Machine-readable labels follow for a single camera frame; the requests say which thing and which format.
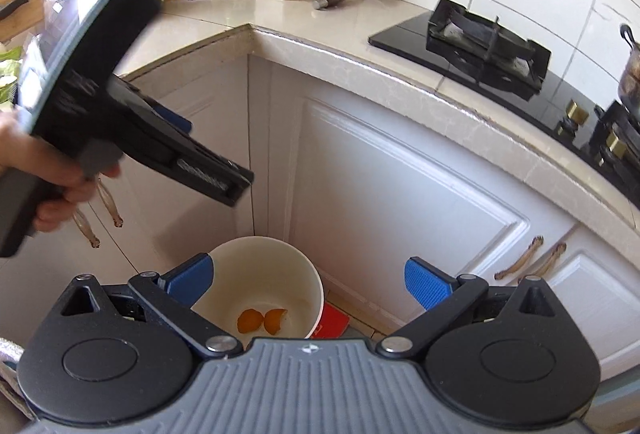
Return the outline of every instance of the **cabinet panel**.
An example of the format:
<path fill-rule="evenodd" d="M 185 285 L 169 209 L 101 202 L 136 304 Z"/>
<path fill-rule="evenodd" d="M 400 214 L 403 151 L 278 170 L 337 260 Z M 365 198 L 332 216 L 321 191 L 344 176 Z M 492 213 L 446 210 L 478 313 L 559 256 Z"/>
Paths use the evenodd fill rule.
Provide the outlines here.
<path fill-rule="evenodd" d="M 249 166 L 247 59 L 191 81 L 160 101 L 193 123 L 194 139 Z M 99 200 L 92 206 L 139 270 L 160 273 L 192 255 L 241 235 L 252 235 L 251 197 L 235 208 L 215 202 L 126 158 L 120 179 L 104 179 L 124 220 L 111 222 Z"/>
<path fill-rule="evenodd" d="M 27 238 L 0 268 L 0 337 L 24 346 L 71 279 L 92 273 L 101 284 L 124 284 L 136 274 L 88 205 L 81 205 L 100 247 L 92 248 L 71 221 Z"/>
<path fill-rule="evenodd" d="M 640 273 L 579 228 L 549 286 L 580 327 L 606 380 L 640 362 Z"/>
<path fill-rule="evenodd" d="M 392 326 L 421 312 L 404 289 L 412 255 L 492 280 L 533 236 L 553 244 L 574 223 L 433 131 L 277 65 L 268 133 L 268 235 L 300 248 L 331 289 Z"/>

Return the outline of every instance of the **red object on floor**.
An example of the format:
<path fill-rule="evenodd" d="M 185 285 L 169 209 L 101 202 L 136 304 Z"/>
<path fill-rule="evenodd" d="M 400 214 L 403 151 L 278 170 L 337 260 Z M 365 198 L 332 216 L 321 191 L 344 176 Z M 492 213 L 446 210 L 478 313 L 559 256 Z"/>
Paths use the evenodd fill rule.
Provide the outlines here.
<path fill-rule="evenodd" d="M 348 325 L 349 316 L 325 302 L 320 322 L 311 338 L 340 338 Z"/>

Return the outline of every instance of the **marble countertop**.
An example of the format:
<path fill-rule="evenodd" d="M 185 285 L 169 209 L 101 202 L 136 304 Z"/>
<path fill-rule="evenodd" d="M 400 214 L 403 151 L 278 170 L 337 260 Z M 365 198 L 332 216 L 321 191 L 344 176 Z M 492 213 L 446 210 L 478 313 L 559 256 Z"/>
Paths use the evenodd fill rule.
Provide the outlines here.
<path fill-rule="evenodd" d="M 369 36 L 423 13 L 423 8 L 399 0 L 347 0 L 338 8 L 316 11 L 310 2 L 167 1 L 116 72 L 146 84 L 150 95 L 164 96 L 185 84 L 185 75 L 195 78 L 203 67 L 242 54 L 296 68 L 399 112 L 484 157 L 640 267 L 640 210 L 609 181 L 500 105 L 368 45 Z M 185 56 L 190 60 L 177 64 Z"/>

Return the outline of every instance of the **white bucket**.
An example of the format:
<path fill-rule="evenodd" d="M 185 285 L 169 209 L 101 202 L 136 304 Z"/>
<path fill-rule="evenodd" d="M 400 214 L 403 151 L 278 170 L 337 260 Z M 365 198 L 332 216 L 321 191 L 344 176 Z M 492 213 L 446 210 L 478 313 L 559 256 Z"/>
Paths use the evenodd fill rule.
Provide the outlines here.
<path fill-rule="evenodd" d="M 254 337 L 271 337 L 263 325 L 251 333 L 238 332 L 238 317 L 249 308 L 262 314 L 274 308 L 287 310 L 277 338 L 308 338 L 313 333 L 322 315 L 324 293 L 316 268 L 300 251 L 270 237 L 240 237 L 209 255 L 213 284 L 194 311 L 244 346 Z"/>

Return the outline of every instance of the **hand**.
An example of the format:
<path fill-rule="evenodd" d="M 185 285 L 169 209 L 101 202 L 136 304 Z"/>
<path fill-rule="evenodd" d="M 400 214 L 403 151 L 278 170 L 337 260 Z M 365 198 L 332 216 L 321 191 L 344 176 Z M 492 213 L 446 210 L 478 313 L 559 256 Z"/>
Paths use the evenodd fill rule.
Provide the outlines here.
<path fill-rule="evenodd" d="M 0 112 L 0 175 L 7 167 L 34 174 L 63 187 L 61 199 L 38 205 L 33 227 L 39 231 L 54 231 L 60 223 L 73 217 L 78 203 L 94 196 L 95 179 L 86 179 L 79 163 L 60 153 L 40 138 L 20 131 L 14 114 Z M 103 172 L 111 178 L 120 175 L 114 165 Z"/>

